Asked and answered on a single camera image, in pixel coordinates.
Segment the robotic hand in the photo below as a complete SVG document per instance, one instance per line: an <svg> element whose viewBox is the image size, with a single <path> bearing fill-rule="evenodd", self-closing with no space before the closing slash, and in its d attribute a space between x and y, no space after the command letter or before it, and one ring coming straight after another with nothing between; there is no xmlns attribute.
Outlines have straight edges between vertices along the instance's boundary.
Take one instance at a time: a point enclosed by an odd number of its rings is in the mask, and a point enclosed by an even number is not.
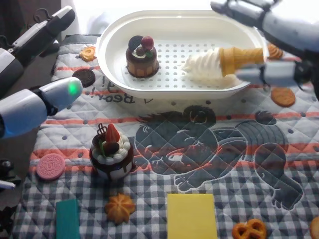
<svg viewBox="0 0 319 239"><path fill-rule="evenodd" d="M11 86L22 75L23 68L43 53L74 19L75 12L67 6L31 27L8 51L0 48L0 91ZM47 116L55 115L74 102L81 93L81 81L70 77L37 89L22 90L1 100L0 138L32 130Z"/></svg>
<svg viewBox="0 0 319 239"><path fill-rule="evenodd" d="M256 27L279 48L300 61L247 65L236 72L242 80L293 86L311 81L319 99L319 3L313 0L212 0L211 8L241 24Z"/></svg>

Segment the checkered pattern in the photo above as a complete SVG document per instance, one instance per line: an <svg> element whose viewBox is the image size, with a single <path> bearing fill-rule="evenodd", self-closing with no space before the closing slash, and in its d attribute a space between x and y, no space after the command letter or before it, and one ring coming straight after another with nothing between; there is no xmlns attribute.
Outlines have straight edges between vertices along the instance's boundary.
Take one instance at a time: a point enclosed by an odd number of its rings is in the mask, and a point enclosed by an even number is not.
<svg viewBox="0 0 319 239"><path fill-rule="evenodd" d="M270 92L262 88L248 88L223 101L222 104L220 101L209 99L172 102L129 98L127 95L118 93L112 85L109 85L111 87L107 89L109 82L100 70L95 68L96 60L85 63L77 57L84 46L94 44L95 40L93 36L71 36L61 47L53 79L71 76L75 70L72 67L81 66L94 68L96 83L86 88L84 94L70 107L55 117L49 118L40 127L34 153L31 156L30 172L24 182L22 200L15 215L14 238L55 238L55 204L67 199L78 201L81 238L166 238L167 193L213 194L218 237L221 239L231 238L232 228L236 223L246 222L252 218L261 219L266 223L270 239L310 238L309 224L319 215L317 153L319 151L319 121L316 117L295 115L276 118L278 128L275 129L280 129L288 142L284 173L302 188L302 197L291 210L280 208L281 203L274 200L275 196L280 194L280 189L269 186L256 173L253 166L253 160L255 160L253 154L241 157L235 166L231 165L234 168L221 174L221 177L205 181L207 171L196 172L196 177L195 172L186 177L175 175L171 169L172 165L168 165L165 171L170 175L157 174L135 150L135 161L139 168L123 180L110 183L98 177L92 169L88 149L97 129L97 123L92 123L90 120L118 119L115 124L117 129L129 136L132 145L141 151L145 149L144 144L134 138L140 124L121 119L171 111L183 112L185 108L192 105L205 106L214 110L220 120L211 130L215 132L219 143L224 143L226 139L233 137L244 140L247 144L254 144L262 139L258 131L249 131L249 127L253 129L257 126L255 121L237 126L243 122L242 119L225 119L224 116L254 114L258 111L300 115L307 112L319 113L319 104L313 95L293 88L297 100L296 104L289 109L275 105L269 97ZM111 93L104 93L106 90L111 90ZM110 96L118 102L108 102ZM79 124L76 121L66 123L68 120L82 120L83 123ZM163 118L163 122L167 120L169 116ZM157 127L160 128L163 122L158 122ZM218 131L217 135L217 130L227 128L236 128L236 130L226 137L223 136L222 130ZM271 138L273 137L271 132L276 130L272 128L263 132ZM279 144L283 143L275 136L274 140ZM46 183L39 180L35 167L39 158L50 152L59 153L65 158L66 171L56 181ZM194 177L198 178L200 186L193 187L196 182L191 183L190 179ZM181 180L183 180L183 187L176 184ZM129 195L136 203L136 211L131 214L127 224L115 226L113 222L107 220L104 205L108 202L109 196L117 193Z"/></svg>

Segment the quilted mat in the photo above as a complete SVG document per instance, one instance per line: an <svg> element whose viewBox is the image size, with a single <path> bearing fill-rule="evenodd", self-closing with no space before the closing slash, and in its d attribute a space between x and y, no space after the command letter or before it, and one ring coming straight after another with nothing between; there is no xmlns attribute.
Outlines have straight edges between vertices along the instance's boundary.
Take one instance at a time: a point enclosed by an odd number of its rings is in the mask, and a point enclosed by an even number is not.
<svg viewBox="0 0 319 239"><path fill-rule="evenodd" d="M296 103L276 105L270 91L249 86L226 100L138 99L117 89L98 62L79 52L96 36L74 35L61 46L57 80L82 68L94 85L39 129L18 205L14 238L55 238L56 202L77 199L84 239L167 238L167 194L207 193L215 199L218 237L252 218L266 223L270 239L310 238L319 216L319 104L292 88ZM98 124L113 123L134 146L137 168L123 180L100 178L89 160ZM60 154L65 173L43 182L35 172L41 157ZM136 211L128 223L107 220L104 205L129 195Z"/></svg>

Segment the ice cream cone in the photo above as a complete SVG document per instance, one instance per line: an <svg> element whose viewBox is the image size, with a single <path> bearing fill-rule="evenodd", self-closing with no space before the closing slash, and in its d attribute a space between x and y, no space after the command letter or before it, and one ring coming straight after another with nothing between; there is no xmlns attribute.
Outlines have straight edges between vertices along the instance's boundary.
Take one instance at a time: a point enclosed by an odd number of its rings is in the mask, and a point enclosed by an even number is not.
<svg viewBox="0 0 319 239"><path fill-rule="evenodd" d="M223 76L234 74L236 70L245 64L259 64L264 62L264 50L262 48L239 49L220 48L220 66Z"/></svg>

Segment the pink cookie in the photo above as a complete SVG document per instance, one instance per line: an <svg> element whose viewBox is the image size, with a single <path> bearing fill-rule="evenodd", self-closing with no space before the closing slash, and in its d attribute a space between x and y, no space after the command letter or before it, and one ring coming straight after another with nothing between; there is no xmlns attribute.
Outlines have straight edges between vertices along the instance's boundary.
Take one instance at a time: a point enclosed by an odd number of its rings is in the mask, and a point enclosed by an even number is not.
<svg viewBox="0 0 319 239"><path fill-rule="evenodd" d="M51 153L42 157L36 167L36 173L43 180L55 180L65 169L64 158L59 154Z"/></svg>

